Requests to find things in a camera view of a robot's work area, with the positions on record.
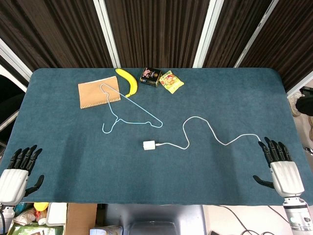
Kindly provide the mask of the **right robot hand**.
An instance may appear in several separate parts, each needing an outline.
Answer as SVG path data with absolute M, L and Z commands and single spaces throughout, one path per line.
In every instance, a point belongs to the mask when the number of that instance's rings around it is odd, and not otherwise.
M 253 179 L 262 186 L 274 189 L 283 198 L 300 196 L 305 189 L 289 150 L 282 142 L 275 142 L 267 137 L 265 142 L 259 141 L 258 144 L 264 153 L 272 181 L 264 181 L 257 175 Z

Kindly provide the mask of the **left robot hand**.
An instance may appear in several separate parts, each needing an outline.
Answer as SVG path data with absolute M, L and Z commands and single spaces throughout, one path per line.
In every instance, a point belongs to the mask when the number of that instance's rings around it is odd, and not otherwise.
M 0 204 L 16 206 L 23 198 L 36 192 L 43 184 L 44 175 L 40 175 L 36 184 L 27 188 L 28 178 L 35 166 L 41 148 L 37 145 L 18 149 L 10 159 L 8 167 L 0 177 Z

